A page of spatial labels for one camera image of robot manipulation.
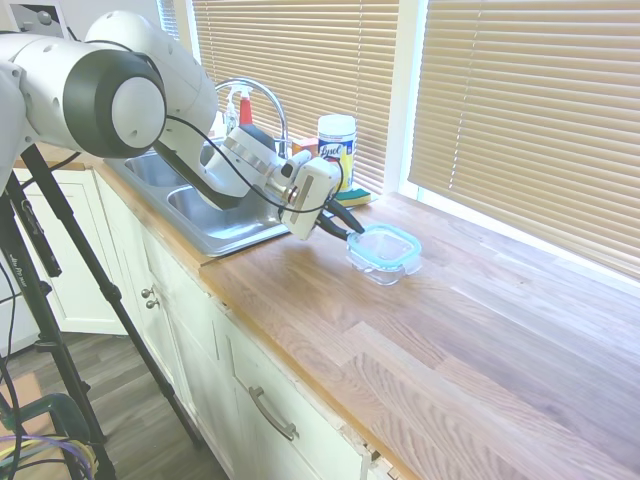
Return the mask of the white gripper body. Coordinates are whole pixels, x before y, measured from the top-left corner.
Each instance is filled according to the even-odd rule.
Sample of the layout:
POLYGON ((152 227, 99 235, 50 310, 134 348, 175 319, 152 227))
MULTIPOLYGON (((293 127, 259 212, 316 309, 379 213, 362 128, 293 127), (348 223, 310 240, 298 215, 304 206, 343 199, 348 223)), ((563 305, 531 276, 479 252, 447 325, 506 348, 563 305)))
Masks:
POLYGON ((340 169, 335 162, 313 158, 302 165, 293 180, 293 195, 285 204, 281 223, 297 238, 307 240, 340 178, 340 169))

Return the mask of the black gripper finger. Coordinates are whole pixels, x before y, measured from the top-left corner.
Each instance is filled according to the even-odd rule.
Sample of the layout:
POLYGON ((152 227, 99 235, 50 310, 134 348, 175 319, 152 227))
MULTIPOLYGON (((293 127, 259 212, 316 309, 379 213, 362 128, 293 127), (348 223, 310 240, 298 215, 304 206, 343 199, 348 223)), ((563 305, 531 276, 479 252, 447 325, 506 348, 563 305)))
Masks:
POLYGON ((356 217, 336 199, 332 199, 328 203, 328 211, 336 218, 340 219, 352 231, 363 234, 365 232, 362 224, 356 217))
POLYGON ((349 236, 349 232, 346 229, 339 227, 330 218, 324 215, 320 215, 318 217, 317 226, 324 232, 336 238, 347 238, 349 236))

